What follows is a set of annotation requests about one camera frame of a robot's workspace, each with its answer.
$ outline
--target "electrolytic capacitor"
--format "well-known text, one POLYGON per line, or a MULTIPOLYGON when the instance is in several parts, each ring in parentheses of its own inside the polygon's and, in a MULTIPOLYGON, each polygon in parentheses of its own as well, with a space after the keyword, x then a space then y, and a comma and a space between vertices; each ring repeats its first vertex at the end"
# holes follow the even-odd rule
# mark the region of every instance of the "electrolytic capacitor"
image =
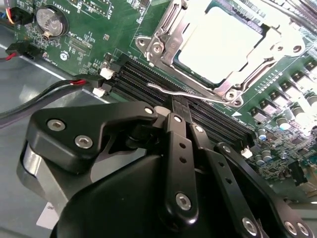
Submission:
POLYGON ((284 176, 287 177, 287 178, 290 178, 292 175, 291 175, 291 171, 289 169, 286 169, 284 171, 284 176))
POLYGON ((284 176, 284 173, 283 173, 283 172, 280 172, 280 173, 278 174, 278 179, 279 179, 279 180, 285 180, 285 176, 284 176))
POLYGON ((307 98, 307 101, 309 105, 311 105, 312 108, 317 108, 317 96, 313 95, 307 98))
POLYGON ((304 110, 301 107, 295 107, 292 110, 292 113, 294 115, 294 117, 296 118, 296 120, 301 121, 301 120, 305 120, 306 113, 304 112, 304 110))
POLYGON ((258 138, 259 140, 266 140, 266 133, 264 129, 259 129, 258 130, 258 138))
POLYGON ((256 161, 256 164, 257 164, 258 166, 262 166, 262 165, 265 164, 265 162, 264 162, 263 159, 262 159, 262 155, 256 155, 256 156, 254 157, 254 160, 256 161))
POLYGON ((262 158, 265 162, 268 162, 272 159, 271 151, 270 150, 263 150, 262 151, 262 158))
POLYGON ((286 118, 279 118, 276 120, 276 123, 281 130, 288 130, 291 128, 291 125, 288 123, 286 118))

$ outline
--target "metal screw head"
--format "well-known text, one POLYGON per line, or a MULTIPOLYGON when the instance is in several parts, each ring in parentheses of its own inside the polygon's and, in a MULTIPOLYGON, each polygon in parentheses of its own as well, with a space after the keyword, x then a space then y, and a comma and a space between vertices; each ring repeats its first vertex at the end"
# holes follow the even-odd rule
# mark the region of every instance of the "metal screw head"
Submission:
POLYGON ((308 232, 307 228, 304 227, 304 225, 302 223, 299 223, 299 222, 297 223, 297 225, 298 225, 299 229, 301 230, 301 232, 308 237, 309 232, 308 232))
POLYGON ((75 144, 82 149, 89 149, 93 146, 93 141, 91 138, 85 135, 79 135, 75 138, 75 144))
POLYGON ((177 122, 182 122, 182 119, 179 118, 178 116, 174 116, 174 119, 175 119, 175 121, 177 121, 177 122))
POLYGON ((200 133, 203 133, 204 132, 204 130, 200 127, 200 126, 196 126, 195 127, 196 128, 196 130, 198 131, 198 132, 200 132, 200 133))
POLYGON ((297 235, 297 231, 296 231, 296 229, 295 229, 295 227, 292 225, 292 223, 290 223, 290 222, 285 222, 284 223, 285 224, 285 226, 286 226, 286 229, 291 233, 291 234, 293 234, 293 235, 297 235))
POLYGON ((57 119, 49 120, 47 125, 48 125, 48 128, 53 131, 61 131, 61 130, 65 130, 66 128, 65 124, 61 120, 57 120, 57 119))
POLYGON ((253 235, 254 237, 258 234, 257 227, 253 224, 253 222, 249 218, 243 218, 242 223, 244 228, 253 235))
POLYGON ((229 147, 228 147, 228 146, 225 146, 225 145, 224 145, 223 149, 224 149, 226 152, 228 152, 228 153, 230 153, 230 152, 231 152, 231 150, 229 149, 229 147))
POLYGON ((59 57, 62 61, 67 61, 69 59, 69 54, 66 51, 63 51, 60 53, 59 57))
POLYGON ((192 203, 190 202, 188 196, 183 193, 178 193, 176 195, 176 203, 184 211, 188 211, 192 207, 192 203))
POLYGON ((153 114, 153 110, 151 108, 144 108, 145 112, 148 114, 153 114))

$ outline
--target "green circuit board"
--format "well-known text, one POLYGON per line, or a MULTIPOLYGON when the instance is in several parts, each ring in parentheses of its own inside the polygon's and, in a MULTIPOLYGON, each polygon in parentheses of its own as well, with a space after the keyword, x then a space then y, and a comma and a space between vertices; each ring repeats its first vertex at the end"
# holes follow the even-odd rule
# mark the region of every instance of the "green circuit board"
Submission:
MULTIPOLYGON (((66 16, 69 29, 65 36, 47 41, 39 32, 37 23, 32 23, 16 26, 15 36, 17 40, 31 41, 43 50, 44 60, 72 75, 97 74, 106 53, 112 54, 114 59, 126 54, 148 65, 135 46, 135 38, 139 35, 153 34, 168 4, 169 0, 17 0, 16 6, 30 13, 44 5, 57 7, 66 16), (65 52, 68 54, 67 61, 60 56, 65 52)), ((268 133, 274 135, 274 138, 265 142, 259 140, 257 145, 251 148, 254 155, 260 154, 263 148, 271 150, 273 159, 260 169, 265 179, 277 180, 278 174, 286 169, 289 163, 306 160, 317 151, 314 136, 304 133, 303 128, 296 123, 289 109, 293 103, 280 108, 262 123, 251 115, 252 108, 258 107, 264 99, 269 99, 272 91, 279 90, 280 83, 289 79, 295 72, 303 70, 308 63, 315 62, 310 50, 314 48, 317 39, 307 32, 303 33, 303 37, 307 43, 306 52, 299 57, 284 57, 280 60, 243 95, 245 103, 242 107, 231 108, 213 104, 245 127, 254 131, 265 128, 268 133), (275 121, 281 116, 289 120, 291 129, 279 129, 275 121), (292 143, 297 138, 300 138, 300 141, 292 143), (298 154, 298 150, 302 148, 306 148, 308 152, 298 154), (287 154, 287 159, 281 159, 282 153, 287 154)), ((156 71, 177 82, 165 72, 159 69, 156 71)), ((305 96, 315 92, 303 89, 302 93, 305 96)), ((316 115, 311 116, 310 124, 304 131, 309 131, 314 124, 317 124, 316 115)))

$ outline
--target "black wire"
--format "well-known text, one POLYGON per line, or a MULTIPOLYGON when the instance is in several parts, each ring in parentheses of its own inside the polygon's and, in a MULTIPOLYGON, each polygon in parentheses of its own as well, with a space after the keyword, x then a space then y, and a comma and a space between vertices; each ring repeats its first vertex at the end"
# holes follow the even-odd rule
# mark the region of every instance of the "black wire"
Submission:
POLYGON ((302 18, 301 16, 293 13, 290 10, 287 10, 285 8, 283 8, 282 6, 270 1, 270 0, 261 0, 262 2, 266 3, 267 5, 270 5, 271 7, 279 10, 280 12, 284 13, 285 15, 287 15, 288 17, 292 18, 294 21, 296 21, 297 23, 301 24, 302 26, 304 26, 306 29, 308 29, 309 31, 311 31, 311 33, 313 33, 315 36, 317 36, 317 28, 313 25, 311 25, 308 21, 306 21, 304 18, 302 18))
POLYGON ((41 92, 39 95, 37 95, 34 98, 32 98, 31 100, 27 101, 26 103, 24 103, 16 108, 10 109, 6 112, 0 113, 0 118, 6 117, 11 113, 19 111, 19 110, 35 103, 37 100, 39 100, 41 97, 45 96, 46 94, 50 93, 51 91, 53 91, 61 86, 69 85, 70 83, 71 82, 69 80, 56 82, 56 83, 52 84, 50 87, 48 87, 47 89, 45 89, 43 92, 41 92))
POLYGON ((54 92, 51 92, 48 95, 45 95, 44 97, 40 98, 38 101, 36 101, 33 104, 28 105, 27 107, 22 108, 19 111, 16 111, 14 113, 11 113, 7 115, 6 117, 0 118, 0 129, 5 128, 6 126, 9 126, 18 120, 21 120, 32 113, 36 112, 37 110, 47 106, 48 104, 56 101, 57 99, 79 91, 82 89, 82 85, 69 85, 69 86, 64 86, 62 88, 57 89, 54 92))

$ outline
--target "mounting hole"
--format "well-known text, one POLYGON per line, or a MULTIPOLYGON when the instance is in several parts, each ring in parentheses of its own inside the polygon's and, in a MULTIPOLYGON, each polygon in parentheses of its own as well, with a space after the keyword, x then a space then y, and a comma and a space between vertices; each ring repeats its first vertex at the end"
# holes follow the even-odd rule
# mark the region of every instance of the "mounting hole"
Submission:
POLYGON ((237 100, 237 101, 235 101, 233 104, 234 104, 235 106, 239 106, 239 105, 241 105, 241 101, 237 100))
POLYGON ((182 147, 183 149, 185 149, 185 148, 186 148, 186 145, 185 145, 185 144, 183 144, 183 143, 179 143, 179 146, 180 146, 180 147, 182 147))
POLYGON ((187 160, 186 160, 185 158, 183 158, 183 157, 180 157, 179 160, 180 160, 180 162, 182 162, 183 164, 187 163, 187 160))
POLYGON ((226 178, 226 181, 227 181, 228 184, 232 184, 232 180, 231 179, 226 178))
POLYGON ((301 51, 302 50, 302 47, 301 46, 295 46, 294 48, 293 48, 293 52, 294 53, 298 53, 299 51, 301 51))
POLYGON ((145 46, 144 40, 139 40, 138 43, 139 43, 139 46, 145 46))

